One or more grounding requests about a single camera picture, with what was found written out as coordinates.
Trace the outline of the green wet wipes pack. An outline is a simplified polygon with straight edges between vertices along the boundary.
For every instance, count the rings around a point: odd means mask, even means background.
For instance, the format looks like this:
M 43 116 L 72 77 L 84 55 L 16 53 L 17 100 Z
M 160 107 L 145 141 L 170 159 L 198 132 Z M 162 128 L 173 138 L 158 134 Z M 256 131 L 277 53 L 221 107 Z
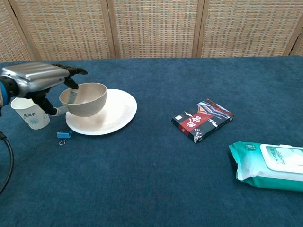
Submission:
M 237 180 L 258 188 L 303 192 L 303 147 L 237 141 L 229 149 Z

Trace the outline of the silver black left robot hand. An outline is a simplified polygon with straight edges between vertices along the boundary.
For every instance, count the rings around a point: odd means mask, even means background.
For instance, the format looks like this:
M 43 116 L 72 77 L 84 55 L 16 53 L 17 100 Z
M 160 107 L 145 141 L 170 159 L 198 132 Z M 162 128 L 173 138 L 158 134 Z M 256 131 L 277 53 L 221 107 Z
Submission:
M 78 90 L 78 84 L 72 79 L 76 74 L 87 75 L 83 68 L 31 62 L 2 68 L 0 77 L 9 83 L 11 98 L 32 99 L 48 115 L 59 116 L 68 111 L 67 107 L 54 107 L 46 98 L 49 90 L 64 83 Z

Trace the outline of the black red patterned box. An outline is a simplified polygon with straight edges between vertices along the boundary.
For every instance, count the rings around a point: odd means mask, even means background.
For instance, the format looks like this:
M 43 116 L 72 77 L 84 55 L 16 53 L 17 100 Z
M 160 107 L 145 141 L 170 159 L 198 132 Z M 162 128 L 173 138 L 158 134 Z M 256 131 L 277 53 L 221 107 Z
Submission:
M 195 144 L 233 120 L 234 114 L 210 99 L 172 117 L 171 123 Z

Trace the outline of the white paper cup blue print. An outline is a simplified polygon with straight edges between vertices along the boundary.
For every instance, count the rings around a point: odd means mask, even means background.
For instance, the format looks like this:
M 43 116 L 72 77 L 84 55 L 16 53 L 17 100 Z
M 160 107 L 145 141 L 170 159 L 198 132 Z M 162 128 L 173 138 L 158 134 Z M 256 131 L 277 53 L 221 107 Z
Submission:
M 32 99 L 16 97 L 10 103 L 10 106 L 33 130 L 42 129 L 50 123 L 49 115 Z

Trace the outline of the dark blue table cloth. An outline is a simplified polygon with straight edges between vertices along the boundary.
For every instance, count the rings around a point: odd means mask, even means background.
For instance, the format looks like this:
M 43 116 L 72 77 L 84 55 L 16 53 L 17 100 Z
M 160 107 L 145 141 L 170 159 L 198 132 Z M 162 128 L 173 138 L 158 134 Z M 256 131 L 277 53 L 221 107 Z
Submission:
M 303 227 L 303 193 L 236 180 L 236 141 L 303 147 L 303 56 L 63 61 L 78 83 L 130 93 L 137 112 L 104 136 L 32 130 L 3 107 L 14 171 L 0 227 Z M 233 120 L 195 144 L 172 117 L 210 99 Z

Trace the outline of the beige bowl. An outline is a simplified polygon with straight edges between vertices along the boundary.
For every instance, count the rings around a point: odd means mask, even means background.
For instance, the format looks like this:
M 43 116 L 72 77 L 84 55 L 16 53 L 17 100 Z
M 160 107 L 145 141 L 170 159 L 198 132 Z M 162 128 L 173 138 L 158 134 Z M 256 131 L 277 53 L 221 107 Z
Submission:
M 68 112 L 79 117 L 90 117 L 97 114 L 107 100 L 107 87 L 101 83 L 89 82 L 78 85 L 79 89 L 68 88 L 63 91 L 59 100 Z

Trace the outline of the blue binder clip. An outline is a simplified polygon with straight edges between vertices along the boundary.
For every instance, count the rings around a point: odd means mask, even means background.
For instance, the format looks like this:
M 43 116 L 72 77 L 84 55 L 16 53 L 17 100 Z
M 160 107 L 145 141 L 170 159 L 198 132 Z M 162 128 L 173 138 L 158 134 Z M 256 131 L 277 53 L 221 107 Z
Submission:
M 72 135 L 72 131 L 60 131 L 56 133 L 57 139 L 60 139 L 59 141 L 59 145 L 65 145 L 66 144 L 66 140 L 70 139 Z

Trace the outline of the woven folding screen panel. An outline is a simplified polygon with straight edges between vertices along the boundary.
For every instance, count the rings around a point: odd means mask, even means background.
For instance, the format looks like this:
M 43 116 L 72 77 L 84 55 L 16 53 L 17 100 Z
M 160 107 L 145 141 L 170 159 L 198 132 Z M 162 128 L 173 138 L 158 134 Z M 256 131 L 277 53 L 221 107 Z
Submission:
M 108 0 L 7 0 L 31 60 L 115 58 Z
M 203 0 L 199 57 L 289 55 L 303 0 Z
M 289 55 L 303 56 L 303 32 L 297 37 Z
M 0 0 L 0 63 L 30 61 L 33 54 L 9 0 Z
M 116 57 L 194 57 L 203 3 L 107 0 Z

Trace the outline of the large round white plate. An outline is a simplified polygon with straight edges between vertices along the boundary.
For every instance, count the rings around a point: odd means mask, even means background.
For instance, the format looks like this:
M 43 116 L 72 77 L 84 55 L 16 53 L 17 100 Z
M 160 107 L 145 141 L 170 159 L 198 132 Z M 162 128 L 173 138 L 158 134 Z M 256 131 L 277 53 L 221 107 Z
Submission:
M 108 89 L 106 103 L 97 114 L 78 117 L 67 112 L 65 119 L 74 132 L 98 136 L 123 128 L 134 118 L 136 111 L 137 101 L 131 94 L 120 89 Z

